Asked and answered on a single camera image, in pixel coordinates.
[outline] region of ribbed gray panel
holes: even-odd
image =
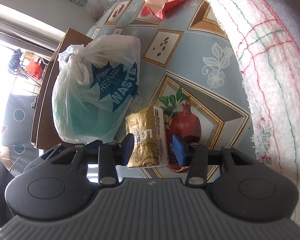
[[[285,219],[242,222],[218,210],[203,190],[179,179],[125,179],[103,189],[80,213],[54,222],[14,217],[0,231],[6,240],[295,240],[300,228]]]

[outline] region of cardboard box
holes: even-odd
[[[79,33],[73,29],[68,29],[61,40],[57,50],[46,68],[42,81],[41,89],[38,95],[37,106],[34,111],[34,121],[32,125],[31,142],[37,149],[49,150],[58,143],[65,147],[72,147],[74,144],[66,143],[61,140],[54,126],[52,117],[52,90],[59,74],[58,54],[66,50],[70,45],[87,45],[92,41],[88,36]]]

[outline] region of screw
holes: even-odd
[[[200,177],[192,177],[188,181],[191,185],[201,185],[204,183],[204,179]]]
[[[113,178],[113,177],[103,177],[101,180],[100,180],[100,183],[101,184],[104,184],[104,185],[112,185],[116,182],[116,179]]]

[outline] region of gold package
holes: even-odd
[[[148,106],[126,117],[126,131],[134,135],[128,168],[168,165],[163,111]]]

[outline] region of patterned tablecloth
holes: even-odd
[[[255,158],[249,105],[238,63],[209,3],[186,0],[171,9],[164,20],[146,15],[144,7],[144,0],[119,0],[87,33],[93,39],[120,34],[141,41],[139,95],[127,114],[147,105],[162,106],[168,141],[176,123],[190,125],[197,129],[199,142],[210,149],[232,145]],[[187,99],[177,96],[179,87]],[[116,138],[121,141],[125,134],[124,121]],[[210,170],[212,175],[216,167]],[[123,167],[118,173],[123,177],[186,177],[186,171],[173,172],[168,167],[142,172]]]

